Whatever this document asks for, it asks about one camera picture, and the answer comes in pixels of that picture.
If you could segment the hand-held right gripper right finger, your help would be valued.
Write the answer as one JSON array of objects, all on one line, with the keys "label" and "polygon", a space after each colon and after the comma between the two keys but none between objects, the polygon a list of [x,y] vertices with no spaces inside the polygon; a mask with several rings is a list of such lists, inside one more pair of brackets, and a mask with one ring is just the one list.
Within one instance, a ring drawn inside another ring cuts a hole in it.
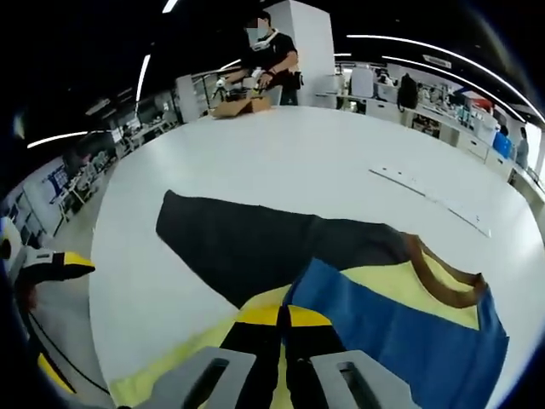
[{"label": "hand-held right gripper right finger", "polygon": [[294,408],[412,408],[408,383],[367,354],[347,349],[330,320],[283,307],[286,387]]}]

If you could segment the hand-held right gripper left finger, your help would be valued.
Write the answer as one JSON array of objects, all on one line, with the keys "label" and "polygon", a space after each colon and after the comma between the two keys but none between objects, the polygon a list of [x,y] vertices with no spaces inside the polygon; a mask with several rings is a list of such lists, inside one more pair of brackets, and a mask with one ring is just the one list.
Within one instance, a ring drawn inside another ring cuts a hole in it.
[{"label": "hand-held right gripper left finger", "polygon": [[241,312],[220,346],[206,346],[162,375],[148,408],[268,408],[278,384],[280,307]]}]

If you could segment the person's left hand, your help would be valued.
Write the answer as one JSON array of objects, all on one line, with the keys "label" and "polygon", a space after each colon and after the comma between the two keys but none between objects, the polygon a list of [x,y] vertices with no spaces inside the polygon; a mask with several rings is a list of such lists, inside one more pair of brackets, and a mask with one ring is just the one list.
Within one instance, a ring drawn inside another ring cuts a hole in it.
[{"label": "person's left hand", "polygon": [[17,287],[17,299],[20,308],[26,312],[37,306],[37,289],[32,283],[23,283]]}]

